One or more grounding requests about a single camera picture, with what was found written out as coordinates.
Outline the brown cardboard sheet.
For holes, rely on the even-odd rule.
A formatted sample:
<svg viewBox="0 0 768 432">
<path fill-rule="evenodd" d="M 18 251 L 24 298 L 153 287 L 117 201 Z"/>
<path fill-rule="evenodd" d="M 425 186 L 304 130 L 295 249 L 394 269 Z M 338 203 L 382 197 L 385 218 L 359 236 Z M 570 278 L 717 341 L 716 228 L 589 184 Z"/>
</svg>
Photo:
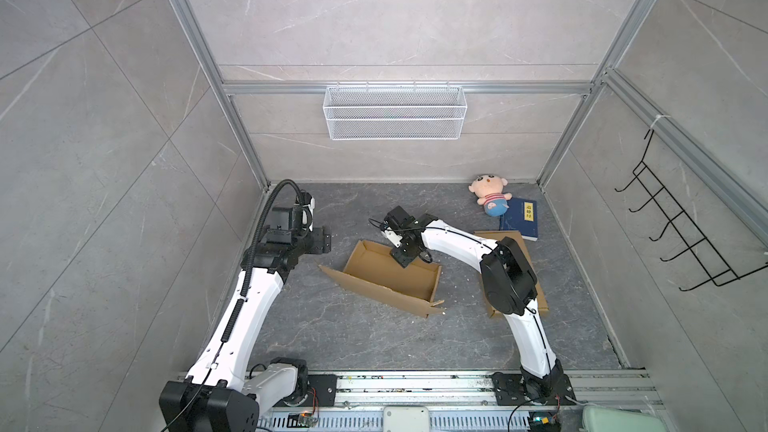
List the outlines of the brown cardboard sheet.
<svg viewBox="0 0 768 432">
<path fill-rule="evenodd" d="M 390 251 L 386 245 L 361 240 L 342 270 L 324 265 L 319 269 L 345 290 L 415 316 L 443 314 L 443 300 L 435 298 L 442 267 L 417 258 L 403 268 Z"/>
</svg>

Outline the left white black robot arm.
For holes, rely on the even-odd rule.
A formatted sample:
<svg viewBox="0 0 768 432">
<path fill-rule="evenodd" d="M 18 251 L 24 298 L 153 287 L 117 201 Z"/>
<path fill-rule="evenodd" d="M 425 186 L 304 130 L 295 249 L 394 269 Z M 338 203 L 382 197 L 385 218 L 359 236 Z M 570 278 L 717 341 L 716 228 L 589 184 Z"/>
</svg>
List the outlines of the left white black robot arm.
<svg viewBox="0 0 768 432">
<path fill-rule="evenodd" d="M 290 271 L 301 256 L 330 251 L 331 237 L 314 229 L 314 198 L 265 214 L 266 228 L 246 251 L 236 288 L 203 352 L 181 380 L 166 383 L 159 407 L 168 431 L 256 431 L 276 405 L 312 399 L 302 359 L 278 357 L 256 371 L 250 357 Z"/>
</svg>

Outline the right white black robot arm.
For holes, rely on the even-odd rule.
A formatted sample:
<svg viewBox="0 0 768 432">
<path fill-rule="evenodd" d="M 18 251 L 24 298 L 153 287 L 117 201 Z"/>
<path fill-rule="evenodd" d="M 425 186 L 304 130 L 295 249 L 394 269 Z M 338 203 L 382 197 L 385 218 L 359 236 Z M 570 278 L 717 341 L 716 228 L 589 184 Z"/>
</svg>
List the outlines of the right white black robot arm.
<svg viewBox="0 0 768 432">
<path fill-rule="evenodd" d="M 369 223 L 393 245 L 390 255 L 401 267 L 437 251 L 475 269 L 487 301 L 504 315 L 513 334 L 526 396 L 542 400 L 553 393 L 564 372 L 540 320 L 538 278 L 515 239 L 483 238 L 430 214 L 415 218 L 400 206 Z"/>
</svg>

